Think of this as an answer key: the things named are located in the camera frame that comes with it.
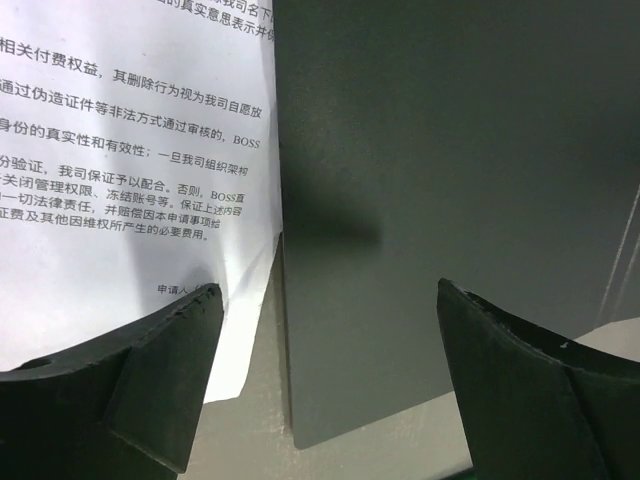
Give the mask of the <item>white folder black inside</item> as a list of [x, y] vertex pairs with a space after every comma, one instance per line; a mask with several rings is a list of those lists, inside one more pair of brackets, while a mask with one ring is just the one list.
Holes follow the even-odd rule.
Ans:
[[448, 393], [449, 279], [569, 338], [639, 313], [635, 1], [277, 1], [293, 441]]

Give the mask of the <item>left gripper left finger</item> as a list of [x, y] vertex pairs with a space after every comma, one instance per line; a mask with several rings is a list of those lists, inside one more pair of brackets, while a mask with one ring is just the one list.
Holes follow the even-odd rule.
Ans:
[[223, 317], [209, 283], [2, 373], [2, 473], [184, 473]]

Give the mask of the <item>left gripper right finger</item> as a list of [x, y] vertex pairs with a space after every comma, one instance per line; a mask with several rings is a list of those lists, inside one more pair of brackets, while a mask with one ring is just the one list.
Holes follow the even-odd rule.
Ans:
[[440, 279], [437, 316], [480, 479], [636, 479], [639, 364]]

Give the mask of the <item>white printed paper stack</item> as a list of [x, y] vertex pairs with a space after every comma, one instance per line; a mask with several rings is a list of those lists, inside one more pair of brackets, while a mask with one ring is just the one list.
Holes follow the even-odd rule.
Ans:
[[222, 291], [241, 393], [282, 229], [269, 1], [1, 5], [1, 367]]

